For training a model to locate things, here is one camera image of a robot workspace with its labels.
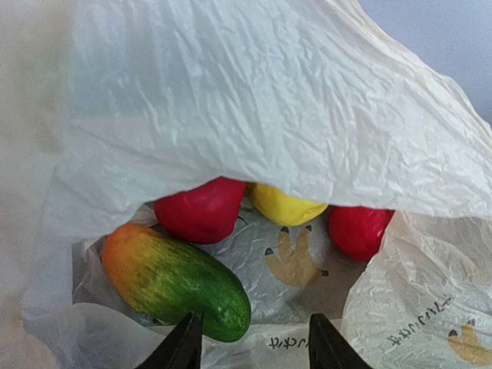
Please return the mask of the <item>red apple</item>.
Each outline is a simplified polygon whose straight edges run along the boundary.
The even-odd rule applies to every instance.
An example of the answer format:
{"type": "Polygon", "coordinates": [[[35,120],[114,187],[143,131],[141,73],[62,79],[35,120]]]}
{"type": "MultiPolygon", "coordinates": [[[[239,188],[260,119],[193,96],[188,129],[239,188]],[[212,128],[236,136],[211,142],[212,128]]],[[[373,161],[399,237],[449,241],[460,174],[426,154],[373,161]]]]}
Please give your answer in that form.
{"type": "Polygon", "coordinates": [[[248,184],[216,178],[189,191],[181,191],[153,203],[164,229],[181,240],[215,244],[234,231],[248,184]]]}

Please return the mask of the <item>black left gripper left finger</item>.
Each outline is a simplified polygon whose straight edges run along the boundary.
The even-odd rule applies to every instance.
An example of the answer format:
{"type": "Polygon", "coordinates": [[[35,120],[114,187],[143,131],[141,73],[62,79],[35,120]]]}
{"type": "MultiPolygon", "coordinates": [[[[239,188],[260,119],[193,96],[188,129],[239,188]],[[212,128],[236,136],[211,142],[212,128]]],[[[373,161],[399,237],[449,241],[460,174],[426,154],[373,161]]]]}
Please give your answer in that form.
{"type": "Polygon", "coordinates": [[[198,369],[201,367],[202,318],[187,314],[137,369],[198,369]]]}

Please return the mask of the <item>yellow lemon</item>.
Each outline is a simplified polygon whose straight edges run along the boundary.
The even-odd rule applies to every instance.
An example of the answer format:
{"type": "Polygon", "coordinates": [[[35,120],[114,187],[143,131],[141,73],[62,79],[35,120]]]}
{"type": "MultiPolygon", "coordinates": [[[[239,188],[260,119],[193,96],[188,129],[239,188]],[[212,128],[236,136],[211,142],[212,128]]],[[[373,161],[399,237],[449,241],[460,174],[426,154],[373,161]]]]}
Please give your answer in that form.
{"type": "Polygon", "coordinates": [[[260,213],[281,226],[308,223],[328,208],[328,204],[301,200],[266,184],[249,184],[248,195],[260,213]]]}

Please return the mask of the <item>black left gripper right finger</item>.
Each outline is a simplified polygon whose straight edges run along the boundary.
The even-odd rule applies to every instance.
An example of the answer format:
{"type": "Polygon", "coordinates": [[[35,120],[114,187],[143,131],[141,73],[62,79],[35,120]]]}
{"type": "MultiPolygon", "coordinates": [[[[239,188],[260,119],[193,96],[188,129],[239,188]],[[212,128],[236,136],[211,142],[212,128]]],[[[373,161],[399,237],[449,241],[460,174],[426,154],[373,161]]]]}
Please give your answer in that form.
{"type": "Polygon", "coordinates": [[[321,313],[310,317],[308,354],[310,369],[371,369],[321,313]]]}

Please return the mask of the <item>banana print plastic bag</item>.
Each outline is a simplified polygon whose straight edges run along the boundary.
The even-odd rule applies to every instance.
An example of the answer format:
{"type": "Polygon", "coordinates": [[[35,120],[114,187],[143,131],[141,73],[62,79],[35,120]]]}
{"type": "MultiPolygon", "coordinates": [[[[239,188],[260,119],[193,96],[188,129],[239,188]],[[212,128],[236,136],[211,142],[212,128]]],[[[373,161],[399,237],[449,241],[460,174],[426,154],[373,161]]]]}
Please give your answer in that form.
{"type": "Polygon", "coordinates": [[[491,129],[356,1],[1,3],[1,366],[133,368],[168,333],[102,238],[218,176],[396,210],[341,333],[375,368],[491,348],[491,129]]]}

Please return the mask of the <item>green yellow mango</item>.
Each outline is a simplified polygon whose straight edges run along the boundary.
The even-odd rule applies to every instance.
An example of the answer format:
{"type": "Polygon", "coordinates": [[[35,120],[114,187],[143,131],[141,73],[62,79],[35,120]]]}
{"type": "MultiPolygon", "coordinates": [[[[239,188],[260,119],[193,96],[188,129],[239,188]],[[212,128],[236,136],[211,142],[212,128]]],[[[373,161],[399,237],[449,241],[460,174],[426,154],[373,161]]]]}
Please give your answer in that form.
{"type": "Polygon", "coordinates": [[[169,324],[189,313],[201,315],[204,335],[220,342],[240,340],[251,325],[242,282],[191,244],[128,223],[107,236],[101,261],[116,291],[138,313],[169,324]]]}

